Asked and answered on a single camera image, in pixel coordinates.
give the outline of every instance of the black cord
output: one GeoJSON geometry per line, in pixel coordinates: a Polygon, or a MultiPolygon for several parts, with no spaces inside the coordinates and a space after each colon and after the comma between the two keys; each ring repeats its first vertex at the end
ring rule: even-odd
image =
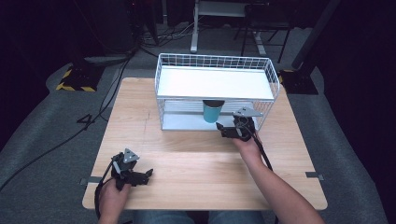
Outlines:
{"type": "MultiPolygon", "coordinates": [[[[128,64],[129,61],[131,61],[132,56],[129,57],[129,59],[122,65],[122,70],[121,73],[123,73],[126,64],[128,64]]],[[[112,99],[114,98],[116,92],[113,92],[113,95],[111,96],[111,99],[107,102],[106,106],[99,111],[99,114],[96,115],[95,118],[93,118],[93,120],[89,121],[83,128],[81,128],[78,132],[76,132],[75,134],[73,134],[72,136],[70,136],[69,138],[67,138],[66,140],[64,140],[62,143],[58,144],[57,146],[47,150],[46,152],[44,152],[43,154],[41,154],[40,156],[34,158],[33,160],[29,161],[28,163],[26,163],[25,165],[22,166],[22,168],[18,169],[16,172],[14,172],[14,174],[12,176],[10,176],[4,183],[3,185],[0,187],[0,192],[3,190],[3,188],[16,176],[18,175],[20,172],[22,172],[24,169],[26,169],[26,167],[30,166],[32,163],[38,161],[39,159],[43,158],[44,156],[46,156],[47,154],[51,153],[52,151],[54,151],[55,149],[63,146],[64,144],[66,144],[67,142],[69,142],[70,140],[72,140],[73,138],[75,138],[76,136],[78,136],[80,133],[82,133],[83,131],[85,131],[91,124],[93,124],[101,115],[102,113],[108,108],[108,106],[110,105],[110,102],[112,101],[112,99]]]]}
{"type": "Polygon", "coordinates": [[[140,49],[141,50],[143,50],[145,53],[147,53],[148,55],[151,55],[151,56],[153,56],[153,57],[155,57],[155,58],[158,58],[159,56],[158,55],[156,55],[156,54],[154,54],[154,53],[152,53],[152,52],[150,52],[150,51],[148,51],[148,50],[146,50],[146,49],[143,49],[142,47],[140,47],[140,49]]]}
{"type": "MultiPolygon", "coordinates": [[[[110,88],[108,88],[108,90],[107,90],[106,96],[107,96],[108,93],[110,92],[110,90],[111,90],[111,88],[113,87],[114,83],[116,83],[116,81],[118,81],[117,86],[116,86],[116,89],[113,91],[113,95],[111,96],[111,98],[110,98],[110,100],[109,100],[109,102],[108,102],[108,105],[109,105],[109,103],[113,100],[114,96],[116,95],[117,89],[118,89],[118,87],[119,87],[119,85],[120,85],[120,81],[121,81],[121,77],[122,77],[123,71],[124,71],[124,69],[125,69],[125,67],[126,67],[126,64],[128,64],[128,62],[129,62],[129,60],[121,65],[121,67],[120,67],[120,69],[119,69],[119,75],[117,76],[116,79],[114,79],[114,81],[113,81],[113,82],[111,83],[111,85],[110,85],[110,88]]],[[[101,103],[101,105],[100,105],[99,114],[100,114],[100,117],[101,117],[103,120],[105,120],[106,122],[108,122],[108,119],[105,119],[105,118],[103,117],[102,113],[101,113],[101,110],[102,110],[102,108],[103,108],[103,103],[105,102],[106,96],[103,98],[103,101],[102,101],[102,103],[101,103]]]]}
{"type": "Polygon", "coordinates": [[[264,158],[265,163],[267,164],[268,169],[270,169],[271,171],[274,171],[274,170],[273,170],[273,167],[272,167],[272,165],[271,165],[271,162],[270,162],[270,160],[268,159],[267,154],[266,154],[265,151],[264,151],[264,147],[262,146],[262,143],[260,142],[260,140],[257,138],[256,134],[255,134],[255,133],[252,133],[247,127],[245,127],[245,126],[242,126],[242,127],[243,127],[244,129],[246,129],[246,130],[249,132],[249,134],[253,137],[254,142],[255,142],[256,145],[259,147],[259,151],[260,151],[260,153],[262,154],[262,157],[264,158]]]}
{"type": "Polygon", "coordinates": [[[105,173],[102,176],[102,179],[99,181],[98,186],[95,189],[95,198],[94,198],[94,202],[95,202],[95,212],[96,212],[96,216],[98,217],[98,219],[100,219],[100,210],[99,210],[99,195],[100,195],[100,191],[102,190],[102,187],[111,179],[109,178],[105,183],[103,182],[107,176],[108,170],[110,170],[110,167],[113,164],[113,160],[111,160],[110,164],[107,166],[107,169],[105,170],[105,173]]]}
{"type": "Polygon", "coordinates": [[[100,39],[99,37],[96,35],[95,31],[92,29],[90,23],[88,22],[87,17],[84,15],[84,13],[82,12],[81,8],[79,7],[78,3],[76,2],[76,0],[73,0],[73,3],[75,4],[76,8],[78,9],[79,14],[82,16],[82,18],[84,19],[85,23],[87,24],[88,28],[90,29],[92,35],[95,37],[95,39],[99,42],[99,44],[101,44],[105,49],[108,49],[109,51],[113,52],[113,53],[118,53],[118,54],[130,54],[131,52],[129,51],[117,51],[114,49],[109,48],[107,45],[105,45],[100,39]]]}
{"type": "Polygon", "coordinates": [[[109,67],[111,65],[116,65],[119,63],[125,63],[132,54],[128,54],[127,56],[125,56],[124,58],[120,58],[120,59],[114,59],[114,60],[108,60],[108,61],[104,61],[104,62],[88,62],[89,64],[92,64],[92,66],[95,67],[109,67]]]}
{"type": "Polygon", "coordinates": [[[158,45],[152,44],[152,43],[146,43],[147,39],[145,37],[142,37],[142,45],[147,47],[147,48],[156,48],[156,47],[160,47],[161,43],[168,37],[168,36],[172,36],[175,33],[175,27],[173,28],[172,32],[167,34],[166,32],[169,30],[169,28],[167,28],[161,35],[159,35],[159,43],[158,45]]]}
{"type": "Polygon", "coordinates": [[[146,48],[163,47],[173,40],[179,40],[179,39],[186,37],[186,35],[192,35],[192,33],[182,35],[182,33],[184,33],[185,31],[189,31],[190,29],[192,29],[192,24],[190,24],[186,28],[180,28],[180,31],[177,31],[178,32],[178,34],[177,34],[177,32],[175,31],[175,27],[174,27],[173,31],[170,34],[163,34],[163,37],[160,38],[158,45],[157,44],[148,44],[148,43],[145,43],[144,41],[143,41],[144,43],[142,43],[142,45],[146,48]]]}

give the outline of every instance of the forearm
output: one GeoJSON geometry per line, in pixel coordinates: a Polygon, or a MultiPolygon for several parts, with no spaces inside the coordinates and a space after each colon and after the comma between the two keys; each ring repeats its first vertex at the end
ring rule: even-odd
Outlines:
{"type": "Polygon", "coordinates": [[[117,224],[119,222],[118,217],[108,217],[108,216],[101,216],[98,224],[117,224]]]}
{"type": "Polygon", "coordinates": [[[281,223],[324,223],[315,208],[262,161],[247,162],[247,168],[281,223]]]}

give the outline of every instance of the wire rack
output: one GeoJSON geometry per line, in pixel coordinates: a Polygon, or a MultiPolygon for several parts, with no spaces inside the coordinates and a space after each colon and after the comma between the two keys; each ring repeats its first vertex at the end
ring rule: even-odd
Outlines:
{"type": "Polygon", "coordinates": [[[224,125],[233,125],[233,112],[243,106],[262,112],[255,118],[259,130],[278,96],[279,81],[268,58],[160,54],[155,91],[163,130],[216,130],[202,119],[204,99],[225,100],[219,117],[224,125]],[[220,88],[214,90],[208,80],[220,88]]]}

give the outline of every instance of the yellow black hazard tape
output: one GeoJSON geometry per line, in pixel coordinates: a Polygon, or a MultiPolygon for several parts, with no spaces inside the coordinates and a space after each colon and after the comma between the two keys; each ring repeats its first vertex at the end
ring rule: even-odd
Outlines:
{"type": "Polygon", "coordinates": [[[56,90],[64,91],[97,91],[97,85],[104,68],[93,67],[90,71],[83,71],[81,69],[74,69],[70,66],[64,73],[61,82],[56,87],[56,90]]]}

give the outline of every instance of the blue cup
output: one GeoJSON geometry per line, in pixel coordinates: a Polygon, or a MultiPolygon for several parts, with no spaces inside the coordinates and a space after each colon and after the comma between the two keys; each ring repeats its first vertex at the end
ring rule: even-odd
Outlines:
{"type": "Polygon", "coordinates": [[[203,100],[204,102],[204,120],[208,123],[214,123],[218,120],[224,101],[203,100]]]}

